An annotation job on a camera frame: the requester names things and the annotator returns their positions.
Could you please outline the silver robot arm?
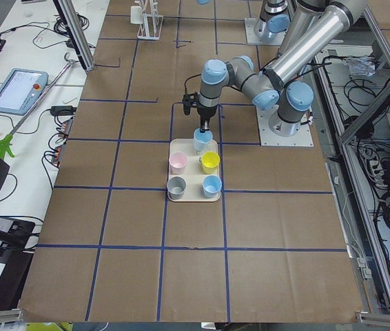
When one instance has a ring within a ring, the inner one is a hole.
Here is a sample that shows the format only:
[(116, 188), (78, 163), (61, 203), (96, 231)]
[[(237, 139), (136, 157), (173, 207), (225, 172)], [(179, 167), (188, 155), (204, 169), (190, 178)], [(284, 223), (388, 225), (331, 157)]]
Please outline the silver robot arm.
[(347, 31), (361, 16), (366, 1), (298, 1), (289, 26), (276, 25), (274, 19), (284, 18), (285, 1), (264, 1), (260, 20), (266, 28), (285, 36), (277, 56), (259, 72), (255, 72), (248, 56), (231, 61), (208, 60), (201, 72), (201, 87), (193, 99), (184, 96), (183, 109), (189, 114), (196, 108), (200, 130), (209, 130), (209, 121), (216, 114), (224, 87), (235, 87), (260, 110), (269, 110), (280, 99), (294, 77), (332, 39)]
[(259, 18), (246, 18), (245, 30), (248, 44), (270, 44), (281, 41), (290, 25), (288, 3), (285, 0), (264, 0)]

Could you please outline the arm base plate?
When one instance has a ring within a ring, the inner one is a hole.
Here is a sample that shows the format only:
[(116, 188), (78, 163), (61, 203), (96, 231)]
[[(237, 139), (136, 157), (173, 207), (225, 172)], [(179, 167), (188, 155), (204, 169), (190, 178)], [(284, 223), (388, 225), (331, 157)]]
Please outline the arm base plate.
[(245, 34), (248, 45), (280, 46), (286, 32), (270, 32), (258, 18), (245, 18)]
[(256, 109), (260, 144), (262, 147), (311, 148), (311, 130), (303, 114), (298, 123), (287, 123), (278, 116), (278, 105), (269, 110)]

